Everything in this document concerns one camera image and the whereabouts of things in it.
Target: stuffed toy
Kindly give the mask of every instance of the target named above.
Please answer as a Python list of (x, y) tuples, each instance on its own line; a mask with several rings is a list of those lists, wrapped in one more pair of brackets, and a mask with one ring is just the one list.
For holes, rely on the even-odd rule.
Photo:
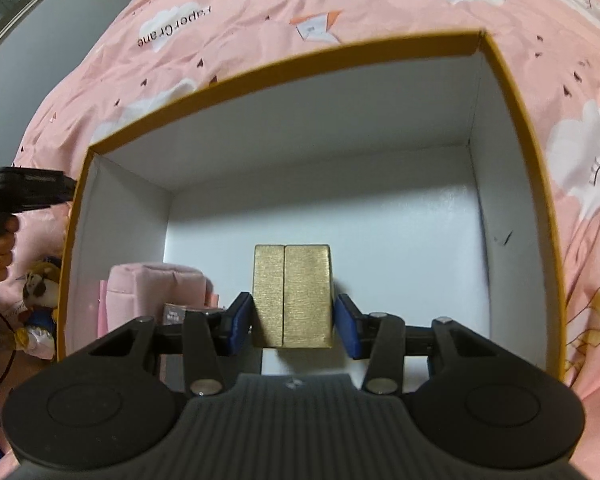
[(56, 355), (60, 267), (46, 260), (35, 262), (24, 277), (24, 309), (18, 314), (23, 326), (16, 329), (14, 339), (17, 350), (51, 360)]

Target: metal rivet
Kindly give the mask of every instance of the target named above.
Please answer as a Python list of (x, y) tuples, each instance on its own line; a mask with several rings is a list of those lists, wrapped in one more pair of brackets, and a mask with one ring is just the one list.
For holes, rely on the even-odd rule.
[(215, 379), (198, 379), (191, 383), (190, 389), (195, 395), (206, 397), (220, 393), (222, 384)]
[(298, 388), (302, 388), (304, 386), (304, 381), (292, 377), (285, 382), (285, 386), (290, 390), (297, 390)]
[(387, 377), (376, 377), (366, 384), (366, 389), (372, 394), (389, 395), (398, 389), (398, 384)]

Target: gold box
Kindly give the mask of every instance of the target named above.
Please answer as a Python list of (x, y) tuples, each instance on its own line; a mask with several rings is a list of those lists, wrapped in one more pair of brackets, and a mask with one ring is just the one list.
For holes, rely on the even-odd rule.
[(257, 245), (253, 264), (260, 348), (330, 348), (331, 252), (328, 245)]
[(257, 348), (282, 346), (285, 275), (284, 245), (256, 245), (253, 258), (253, 345)]
[(331, 307), (329, 246), (285, 246), (283, 348), (330, 348)]

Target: pink cloth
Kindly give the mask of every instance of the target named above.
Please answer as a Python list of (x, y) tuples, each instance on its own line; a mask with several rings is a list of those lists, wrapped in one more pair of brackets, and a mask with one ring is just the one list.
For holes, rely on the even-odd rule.
[(206, 278), (197, 269), (173, 264), (122, 264), (107, 282), (107, 327), (117, 329), (140, 316), (162, 321), (165, 303), (204, 308)]
[[(552, 179), (570, 332), (586, 330), (600, 288), (600, 0), (132, 0), (45, 98), (15, 163), (75, 178), (92, 140), (210, 82), (338, 44), (457, 28), (490, 31), (520, 88)], [(3, 308), (17, 301), (13, 277), (62, 243), (61, 215), (22, 215)], [(600, 480), (600, 339), (584, 358), (568, 343), (567, 380), (587, 410), (573, 460)]]

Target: pink bedsheet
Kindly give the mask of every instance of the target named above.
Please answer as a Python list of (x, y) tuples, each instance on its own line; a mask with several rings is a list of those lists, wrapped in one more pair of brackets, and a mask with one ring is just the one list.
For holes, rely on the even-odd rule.
[[(210, 82), (319, 48), (450, 28), (494, 35), (544, 148), (572, 320), (566, 380), (587, 410), (573, 462), (600, 479), (600, 0), (133, 0), (41, 104), (15, 163), (77, 177), (92, 140)], [(24, 217), (12, 276), (59, 250), (64, 213)], [(3, 283), (0, 306), (19, 293)]]

